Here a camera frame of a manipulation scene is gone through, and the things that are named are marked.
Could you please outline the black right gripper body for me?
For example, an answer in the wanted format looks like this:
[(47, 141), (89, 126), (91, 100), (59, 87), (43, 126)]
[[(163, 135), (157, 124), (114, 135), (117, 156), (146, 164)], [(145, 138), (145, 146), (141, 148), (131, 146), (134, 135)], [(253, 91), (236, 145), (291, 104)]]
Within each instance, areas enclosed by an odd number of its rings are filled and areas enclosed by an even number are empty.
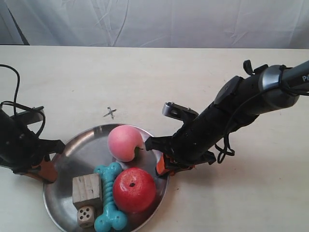
[(225, 155), (234, 155), (229, 148), (219, 148), (219, 155), (209, 151), (229, 133), (255, 121), (255, 115), (239, 107), (259, 93), (259, 77), (246, 79), (235, 76), (217, 94), (215, 100), (198, 116), (186, 123), (172, 135), (173, 153), (169, 154), (171, 173), (191, 170), (201, 163), (221, 163)]

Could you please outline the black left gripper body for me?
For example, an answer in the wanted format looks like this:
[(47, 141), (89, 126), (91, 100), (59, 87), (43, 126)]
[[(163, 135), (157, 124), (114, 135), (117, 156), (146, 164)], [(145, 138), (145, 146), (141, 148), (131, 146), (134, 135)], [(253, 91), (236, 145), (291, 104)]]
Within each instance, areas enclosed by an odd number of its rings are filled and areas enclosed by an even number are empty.
[(25, 174), (31, 165), (39, 164), (39, 138), (24, 125), (0, 111), (0, 165), (15, 174)]

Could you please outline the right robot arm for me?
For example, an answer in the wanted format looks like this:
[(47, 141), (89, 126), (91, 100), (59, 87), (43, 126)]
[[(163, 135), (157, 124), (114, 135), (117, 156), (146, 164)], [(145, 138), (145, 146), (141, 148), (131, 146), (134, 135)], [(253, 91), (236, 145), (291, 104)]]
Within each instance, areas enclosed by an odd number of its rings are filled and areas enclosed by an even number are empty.
[(300, 96), (309, 93), (309, 64), (295, 67), (262, 65), (252, 68), (249, 60), (243, 68), (248, 77), (234, 76), (202, 112), (173, 102), (164, 104), (164, 116), (183, 125), (171, 136), (149, 137), (146, 150), (157, 150), (161, 157), (157, 176), (173, 175), (196, 165), (221, 163), (233, 156), (229, 135), (253, 123), (261, 114), (289, 108)]

